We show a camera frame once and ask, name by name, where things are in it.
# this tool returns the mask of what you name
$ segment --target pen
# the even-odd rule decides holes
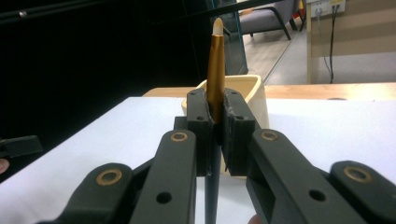
[[[206,81],[206,100],[209,103],[210,115],[215,123],[221,123],[222,120],[224,81],[225,62],[223,23],[221,18],[217,18],[213,24]]]

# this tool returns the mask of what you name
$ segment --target beige cup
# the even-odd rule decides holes
[[[269,128],[267,103],[265,101],[265,88],[262,78],[257,75],[227,76],[225,77],[225,88],[239,91],[245,99],[249,109],[263,129]],[[204,88],[206,90],[206,80],[201,82],[196,89]],[[181,103],[184,115],[187,115],[187,100]],[[230,175],[225,172],[224,159],[221,160],[221,173]]]

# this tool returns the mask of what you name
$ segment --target wall socket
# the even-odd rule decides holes
[[[317,16],[317,10],[320,11],[320,17],[332,15],[332,7],[339,5],[337,13],[346,10],[346,0],[319,0],[311,3],[311,18]]]

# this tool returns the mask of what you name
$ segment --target white table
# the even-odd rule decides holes
[[[182,98],[128,98],[48,154],[0,184],[2,224],[55,219],[94,168],[118,162],[135,168],[151,159]],[[365,163],[396,183],[396,101],[267,100],[270,127],[284,133],[318,168]],[[198,179],[196,223],[204,223]],[[245,181],[220,179],[218,223],[248,223],[255,214]]]

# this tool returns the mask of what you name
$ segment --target gray chair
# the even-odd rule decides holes
[[[293,14],[299,12],[300,0],[283,0],[271,6],[255,8],[251,13],[239,18],[242,35],[253,36],[255,33],[283,30],[291,40],[286,24],[289,23],[293,30],[297,30]]]

